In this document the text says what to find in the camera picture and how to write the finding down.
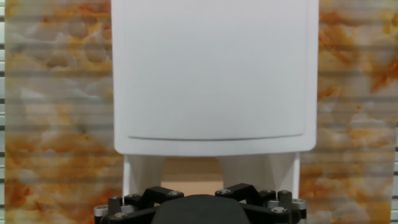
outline printed backdrop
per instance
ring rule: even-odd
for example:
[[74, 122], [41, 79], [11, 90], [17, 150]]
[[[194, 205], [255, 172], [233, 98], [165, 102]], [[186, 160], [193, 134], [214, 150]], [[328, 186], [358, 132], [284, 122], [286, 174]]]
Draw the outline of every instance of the printed backdrop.
[[[8, 224], [93, 223], [121, 195], [110, 7], [6, 0]], [[310, 223], [389, 223], [397, 41], [398, 1], [321, 0], [318, 144], [300, 186]]]

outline white plastic panel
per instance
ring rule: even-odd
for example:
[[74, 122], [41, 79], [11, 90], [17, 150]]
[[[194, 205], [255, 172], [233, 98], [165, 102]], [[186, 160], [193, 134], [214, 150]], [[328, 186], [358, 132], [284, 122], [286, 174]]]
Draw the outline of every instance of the white plastic panel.
[[117, 151], [223, 156], [314, 146], [318, 1], [112, 6]]

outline black robotic gripper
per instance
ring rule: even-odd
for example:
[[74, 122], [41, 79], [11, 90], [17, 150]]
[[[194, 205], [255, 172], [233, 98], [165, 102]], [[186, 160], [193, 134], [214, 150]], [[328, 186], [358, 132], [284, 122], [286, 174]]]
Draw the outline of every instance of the black robotic gripper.
[[142, 195], [111, 197], [94, 215], [95, 224], [305, 224], [307, 205], [287, 190], [258, 192], [249, 184], [188, 197], [151, 187]]

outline wooden surface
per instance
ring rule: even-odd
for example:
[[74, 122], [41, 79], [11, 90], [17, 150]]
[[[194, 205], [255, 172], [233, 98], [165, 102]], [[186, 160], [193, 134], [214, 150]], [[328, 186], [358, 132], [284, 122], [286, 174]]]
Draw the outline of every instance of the wooden surface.
[[223, 171], [215, 158], [168, 158], [164, 162], [162, 187], [185, 195], [214, 195], [223, 188]]

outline screw head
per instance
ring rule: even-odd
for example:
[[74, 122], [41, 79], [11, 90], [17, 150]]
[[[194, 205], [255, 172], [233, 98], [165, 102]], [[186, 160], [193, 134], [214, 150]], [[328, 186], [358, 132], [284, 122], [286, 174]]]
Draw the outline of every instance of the screw head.
[[106, 209], [106, 208], [108, 208], [108, 206], [107, 205], [100, 205], [100, 206], [97, 206], [95, 208], [96, 209]]
[[218, 194], [218, 195], [224, 195], [224, 194], [229, 194], [229, 193], [231, 193], [231, 191], [228, 189], [221, 189], [216, 192], [216, 194]]
[[128, 195], [126, 195], [126, 197], [137, 197], [138, 195], [137, 194], [128, 194]]
[[125, 213], [123, 213], [123, 212], [118, 212], [118, 213], [114, 214], [114, 217], [117, 218], [117, 219], [124, 218], [126, 216], [127, 215]]
[[276, 214], [282, 214], [282, 213], [286, 212], [286, 209], [284, 207], [275, 207], [275, 208], [271, 209], [271, 211]]
[[182, 193], [179, 192], [178, 190], [173, 190], [173, 191], [170, 191], [170, 192], [169, 192], [169, 195], [170, 195], [170, 196], [177, 196], [177, 195], [180, 195], [180, 194], [182, 194]]

